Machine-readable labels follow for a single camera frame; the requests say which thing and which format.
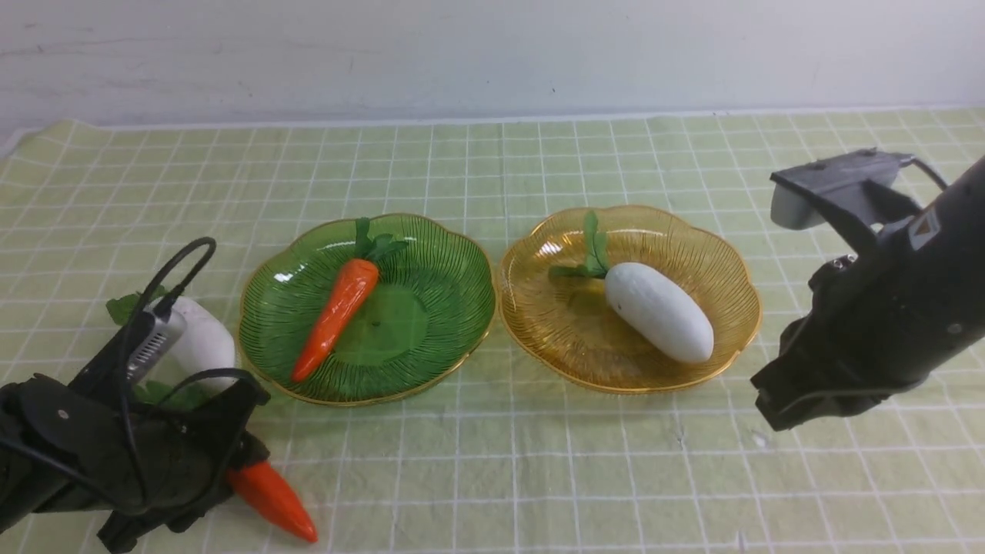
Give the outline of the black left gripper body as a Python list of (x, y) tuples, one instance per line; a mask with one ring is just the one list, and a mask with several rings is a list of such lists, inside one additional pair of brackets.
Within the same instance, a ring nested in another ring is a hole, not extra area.
[(109, 511), (96, 535), (110, 553), (161, 526), (185, 532), (232, 498), (225, 470), (269, 399), (247, 375), (191, 411), (135, 401), (130, 448), (119, 409), (34, 375), (15, 386), (15, 519)]

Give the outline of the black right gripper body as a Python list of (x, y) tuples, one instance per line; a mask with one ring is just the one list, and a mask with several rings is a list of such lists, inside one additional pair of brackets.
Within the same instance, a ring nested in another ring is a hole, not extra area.
[(953, 285), (865, 280), (845, 255), (810, 277), (813, 304), (790, 323), (778, 356), (753, 377), (757, 409), (775, 431), (850, 418), (922, 385), (956, 354)]

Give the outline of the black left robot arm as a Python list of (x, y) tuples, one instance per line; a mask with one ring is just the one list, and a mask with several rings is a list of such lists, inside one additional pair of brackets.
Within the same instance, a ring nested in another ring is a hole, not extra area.
[(270, 395), (250, 374), (200, 399), (161, 385), (123, 412), (50, 376), (2, 387), (2, 529), (32, 513), (109, 511), (96, 535), (128, 553), (159, 527), (186, 532), (232, 498), (226, 473), (264, 462), (246, 431)]

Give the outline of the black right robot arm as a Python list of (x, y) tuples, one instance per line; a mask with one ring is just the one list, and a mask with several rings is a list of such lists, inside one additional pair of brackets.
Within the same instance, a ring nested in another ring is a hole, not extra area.
[(812, 274), (810, 310), (750, 380), (773, 430), (865, 413), (981, 340), (982, 161), (948, 185), (915, 155), (871, 148), (770, 178), (775, 225), (826, 223), (851, 249)]

